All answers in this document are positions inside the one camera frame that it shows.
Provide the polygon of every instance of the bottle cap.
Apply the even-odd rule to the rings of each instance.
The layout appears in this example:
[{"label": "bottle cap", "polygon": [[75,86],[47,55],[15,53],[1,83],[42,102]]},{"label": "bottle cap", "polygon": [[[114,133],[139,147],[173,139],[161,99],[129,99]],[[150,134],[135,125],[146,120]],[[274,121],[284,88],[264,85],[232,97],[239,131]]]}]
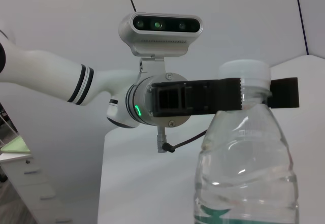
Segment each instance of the bottle cap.
[{"label": "bottle cap", "polygon": [[219,68],[219,79],[241,78],[241,86],[254,86],[270,90],[269,65],[259,60],[233,60]]}]

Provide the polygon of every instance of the green light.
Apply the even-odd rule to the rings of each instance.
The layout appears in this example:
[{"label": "green light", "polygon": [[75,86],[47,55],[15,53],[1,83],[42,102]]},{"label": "green light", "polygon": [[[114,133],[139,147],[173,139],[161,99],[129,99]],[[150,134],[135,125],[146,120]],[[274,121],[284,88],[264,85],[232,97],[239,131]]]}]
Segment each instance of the green light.
[{"label": "green light", "polygon": [[155,22],[155,23],[154,23],[154,26],[155,26],[156,28],[161,28],[162,24],[161,24],[160,22]]},{"label": "green light", "polygon": [[139,109],[139,106],[135,106],[136,110],[137,110],[137,113],[138,113],[138,116],[141,116],[141,111]]}]

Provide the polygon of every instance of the white robotic arm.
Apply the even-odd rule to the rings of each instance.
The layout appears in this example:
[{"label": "white robotic arm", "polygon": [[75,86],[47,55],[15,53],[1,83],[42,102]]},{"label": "white robotic arm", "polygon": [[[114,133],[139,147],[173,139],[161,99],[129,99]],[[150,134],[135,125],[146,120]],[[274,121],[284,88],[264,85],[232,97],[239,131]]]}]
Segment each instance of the white robotic arm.
[{"label": "white robotic arm", "polygon": [[[24,51],[8,39],[11,32],[3,31],[4,26],[0,30],[0,82],[16,83],[76,105],[86,105],[102,91],[109,92],[112,99],[120,97],[137,80],[136,71],[97,72],[50,52]],[[120,110],[118,105],[112,107],[107,115],[112,121],[128,127],[139,124],[123,104]]]},{"label": "white robotic arm", "polygon": [[127,70],[95,71],[45,51],[24,51],[15,45],[13,33],[0,22],[0,82],[49,94],[76,105],[88,104],[97,94],[111,94],[107,118],[125,128],[140,123],[158,127],[158,151],[166,141],[165,127],[182,125],[185,116],[155,117],[152,85],[186,81],[166,73],[165,57],[178,57],[201,34],[202,21],[195,16],[133,13],[119,26],[119,35],[135,56],[140,73]]}]

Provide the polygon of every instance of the white cabinet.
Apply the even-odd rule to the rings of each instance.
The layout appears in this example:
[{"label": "white cabinet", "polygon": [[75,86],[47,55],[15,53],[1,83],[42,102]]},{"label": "white cabinet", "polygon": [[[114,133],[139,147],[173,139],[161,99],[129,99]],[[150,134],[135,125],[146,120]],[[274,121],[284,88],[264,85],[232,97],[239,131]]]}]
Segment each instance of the white cabinet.
[{"label": "white cabinet", "polygon": [[0,166],[38,224],[73,223],[31,154],[3,153]]}]

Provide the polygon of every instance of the camera lens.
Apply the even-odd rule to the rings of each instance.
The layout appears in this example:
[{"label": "camera lens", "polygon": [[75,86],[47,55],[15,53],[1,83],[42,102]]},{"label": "camera lens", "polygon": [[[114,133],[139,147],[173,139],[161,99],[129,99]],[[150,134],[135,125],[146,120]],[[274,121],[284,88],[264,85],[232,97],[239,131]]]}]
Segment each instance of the camera lens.
[{"label": "camera lens", "polygon": [[154,27],[155,27],[155,28],[160,29],[162,26],[163,26],[163,25],[161,24],[161,22],[155,22],[155,23],[154,23]]},{"label": "camera lens", "polygon": [[184,29],[186,28],[186,25],[185,25],[184,22],[180,22],[179,25],[178,25],[178,27],[179,27],[180,29],[184,30]]},{"label": "camera lens", "polygon": [[144,23],[143,23],[142,20],[137,21],[137,27],[139,27],[139,28],[143,28],[144,27]]}]

